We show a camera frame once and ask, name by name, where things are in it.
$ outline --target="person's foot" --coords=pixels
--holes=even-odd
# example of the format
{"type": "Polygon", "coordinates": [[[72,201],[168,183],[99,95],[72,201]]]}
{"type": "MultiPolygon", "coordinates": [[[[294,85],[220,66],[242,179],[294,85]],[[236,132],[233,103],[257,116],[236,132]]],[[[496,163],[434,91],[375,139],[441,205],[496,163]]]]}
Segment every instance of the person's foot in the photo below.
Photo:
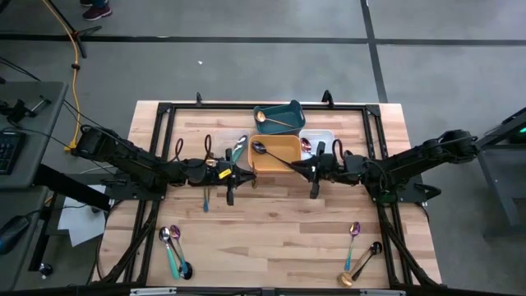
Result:
{"type": "Polygon", "coordinates": [[[101,17],[111,16],[112,9],[106,4],[102,8],[90,7],[87,12],[84,12],[82,16],[87,21],[96,21],[101,17]]]}
{"type": "Polygon", "coordinates": [[[93,3],[91,3],[91,0],[81,0],[81,5],[83,7],[92,7],[93,3]]]}

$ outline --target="teal spoon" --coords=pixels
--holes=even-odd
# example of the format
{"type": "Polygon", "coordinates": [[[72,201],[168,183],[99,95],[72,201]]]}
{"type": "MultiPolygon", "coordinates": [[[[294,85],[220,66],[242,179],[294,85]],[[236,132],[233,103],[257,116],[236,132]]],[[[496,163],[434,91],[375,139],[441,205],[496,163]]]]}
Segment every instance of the teal spoon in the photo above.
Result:
{"type": "Polygon", "coordinates": [[[168,244],[168,241],[170,239],[170,231],[168,231],[168,235],[167,235],[166,232],[164,231],[165,229],[167,228],[162,227],[159,230],[159,239],[166,245],[166,252],[168,253],[168,264],[170,265],[172,276],[175,280],[179,280],[181,276],[179,275],[178,264],[175,262],[175,258],[173,257],[172,250],[170,249],[170,245],[168,244]]]}

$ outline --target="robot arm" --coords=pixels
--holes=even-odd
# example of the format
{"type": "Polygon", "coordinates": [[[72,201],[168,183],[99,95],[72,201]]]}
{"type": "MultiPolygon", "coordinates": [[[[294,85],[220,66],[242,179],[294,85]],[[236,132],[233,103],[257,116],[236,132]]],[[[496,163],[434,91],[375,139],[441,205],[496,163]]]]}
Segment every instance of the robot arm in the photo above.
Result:
{"type": "Polygon", "coordinates": [[[320,143],[316,156],[292,162],[291,168],[313,183],[311,198],[317,197],[318,182],[324,179],[351,186],[361,183],[373,201],[392,202],[412,177],[440,164],[462,164],[473,160],[479,152],[476,140],[466,131],[448,131],[385,160],[370,160],[350,151],[343,154],[340,151],[343,165],[338,163],[334,149],[332,155],[325,154],[325,143],[320,143]]]}
{"type": "MultiPolygon", "coordinates": [[[[133,182],[151,192],[162,192],[168,184],[176,187],[185,184],[194,187],[227,186],[227,203],[233,205],[233,189],[256,177],[253,172],[232,164],[230,149],[226,151],[226,159],[213,159],[212,162],[199,159],[179,160],[177,156],[166,161],[122,139],[112,130],[84,125],[81,132],[76,148],[77,156],[107,162],[129,174],[133,182]]],[[[207,140],[210,143],[210,136],[207,136],[207,140]]],[[[176,147],[179,149],[176,150],[178,155],[182,149],[182,141],[176,147]]]]}

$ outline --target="spoon handle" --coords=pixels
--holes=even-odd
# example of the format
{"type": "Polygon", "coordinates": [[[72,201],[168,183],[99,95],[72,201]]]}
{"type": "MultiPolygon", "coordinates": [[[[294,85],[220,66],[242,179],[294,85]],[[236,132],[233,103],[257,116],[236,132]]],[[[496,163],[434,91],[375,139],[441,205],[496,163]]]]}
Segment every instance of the spoon handle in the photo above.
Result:
{"type": "Polygon", "coordinates": [[[210,202],[210,189],[203,187],[203,211],[208,213],[208,203],[210,202]]]}
{"type": "Polygon", "coordinates": [[[170,250],[170,246],[166,244],[166,252],[168,253],[168,263],[170,265],[170,270],[172,271],[172,276],[175,280],[179,280],[179,269],[178,264],[175,262],[175,258],[173,257],[172,251],[170,250]]]}
{"type": "Polygon", "coordinates": [[[345,271],[351,270],[351,255],[353,253],[354,237],[351,237],[351,245],[348,247],[347,260],[345,261],[345,271]]]}
{"type": "Polygon", "coordinates": [[[288,167],[290,167],[290,163],[286,162],[285,160],[280,159],[278,156],[273,155],[272,153],[270,153],[270,152],[268,152],[268,151],[266,152],[266,154],[268,154],[268,155],[274,157],[275,159],[281,161],[283,164],[285,164],[285,165],[287,165],[288,167]]]}
{"type": "Polygon", "coordinates": [[[360,274],[362,274],[362,271],[363,271],[363,268],[365,267],[365,265],[369,262],[369,259],[371,259],[372,257],[372,254],[369,255],[369,257],[367,258],[367,260],[365,261],[365,263],[363,263],[362,267],[360,267],[359,270],[356,271],[356,273],[354,273],[354,275],[351,277],[351,279],[353,280],[357,280],[358,277],[360,276],[360,274]]]}
{"type": "Polygon", "coordinates": [[[287,127],[294,127],[294,125],[291,125],[291,124],[288,124],[288,123],[282,123],[282,122],[280,122],[278,120],[275,120],[275,119],[266,118],[265,120],[271,121],[273,123],[278,123],[278,124],[281,124],[281,125],[284,125],[284,126],[287,126],[287,127]]]}
{"type": "Polygon", "coordinates": [[[181,244],[179,243],[179,240],[176,239],[175,241],[178,243],[178,246],[179,246],[179,256],[180,256],[179,260],[181,260],[182,272],[186,274],[188,272],[187,261],[184,259],[184,254],[182,253],[182,247],[181,247],[181,244]]]}

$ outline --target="orange bin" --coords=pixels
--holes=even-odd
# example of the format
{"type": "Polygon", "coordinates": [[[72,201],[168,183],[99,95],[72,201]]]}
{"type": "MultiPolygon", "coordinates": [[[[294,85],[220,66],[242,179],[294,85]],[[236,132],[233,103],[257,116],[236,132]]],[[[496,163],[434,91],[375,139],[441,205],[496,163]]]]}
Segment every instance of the orange bin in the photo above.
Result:
{"type": "Polygon", "coordinates": [[[257,173],[293,173],[294,171],[271,155],[255,152],[252,149],[253,141],[261,142],[268,152],[286,162],[291,163],[302,158],[302,148],[297,136],[255,135],[250,138],[247,149],[248,164],[257,173]]]}

